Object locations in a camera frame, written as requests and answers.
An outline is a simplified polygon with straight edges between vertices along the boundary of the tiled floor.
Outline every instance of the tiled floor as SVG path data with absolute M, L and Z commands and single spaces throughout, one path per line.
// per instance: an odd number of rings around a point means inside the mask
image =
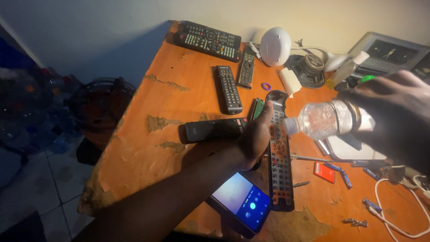
M 0 233 L 38 211 L 50 241 L 71 241 L 93 218 L 77 213 L 79 196 L 93 166 L 76 159 L 72 143 L 65 154 L 42 152 L 30 161 L 0 190 Z

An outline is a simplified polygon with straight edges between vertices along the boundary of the phone screen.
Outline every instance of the phone screen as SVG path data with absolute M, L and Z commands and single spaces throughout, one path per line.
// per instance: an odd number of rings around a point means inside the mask
M 228 179 L 212 196 L 254 231 L 263 223 L 269 209 L 269 196 L 239 173 Z

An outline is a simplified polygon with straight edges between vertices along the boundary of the tv remote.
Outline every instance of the tv remote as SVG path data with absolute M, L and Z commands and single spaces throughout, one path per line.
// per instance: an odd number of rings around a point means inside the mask
M 173 34 L 173 41 L 181 47 L 236 63 L 242 58 L 240 50 L 216 43 L 197 34 L 176 32 Z
M 240 67 L 237 86 L 245 89 L 252 88 L 252 76 L 254 74 L 254 57 L 255 52 L 251 47 L 246 46 L 243 51 L 243 61 Z
M 235 115 L 243 110 L 242 103 L 234 83 L 231 68 L 228 65 L 217 65 L 218 78 L 224 94 L 226 112 L 229 115 Z
M 208 41 L 213 41 L 233 49 L 240 49 L 240 42 L 242 37 L 234 34 L 229 34 L 223 31 L 209 28 L 204 25 L 199 25 L 190 21 L 185 21 L 183 24 L 183 31 L 188 34 L 200 35 Z
M 290 147 L 283 127 L 287 98 L 288 94 L 280 90 L 273 90 L 266 96 L 266 101 L 272 101 L 274 109 L 270 121 L 270 142 L 267 148 L 269 194 L 273 204 L 272 210 L 282 212 L 294 210 Z
M 247 122 L 246 118 L 228 118 L 185 123 L 187 140 L 195 143 L 220 138 L 239 138 Z

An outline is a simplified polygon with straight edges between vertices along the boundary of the black remote control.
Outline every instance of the black remote control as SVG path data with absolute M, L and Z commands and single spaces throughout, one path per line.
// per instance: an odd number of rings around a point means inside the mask
M 225 111 L 229 115 L 238 114 L 243 110 L 243 107 L 234 83 L 231 68 L 228 65 L 217 65 L 216 67 L 227 107 Z
M 252 76 L 254 74 L 254 57 L 255 52 L 251 47 L 246 46 L 243 51 L 243 61 L 240 67 L 237 86 L 245 89 L 252 88 Z
M 220 138 L 238 138 L 246 126 L 246 118 L 228 118 L 185 123 L 187 140 L 195 143 Z
M 208 41 L 213 41 L 233 49 L 240 49 L 240 42 L 242 41 L 242 37 L 238 35 L 229 34 L 190 21 L 185 21 L 182 32 L 200 35 Z
M 173 41 L 184 48 L 236 63 L 239 62 L 242 57 L 242 52 L 240 50 L 221 45 L 198 34 L 176 32 L 173 34 Z

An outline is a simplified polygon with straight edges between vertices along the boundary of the white round device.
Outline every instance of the white round device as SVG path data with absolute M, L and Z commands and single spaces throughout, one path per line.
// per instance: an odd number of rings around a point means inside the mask
M 269 29 L 261 37 L 261 60 L 269 66 L 283 65 L 287 61 L 290 51 L 290 35 L 281 27 Z

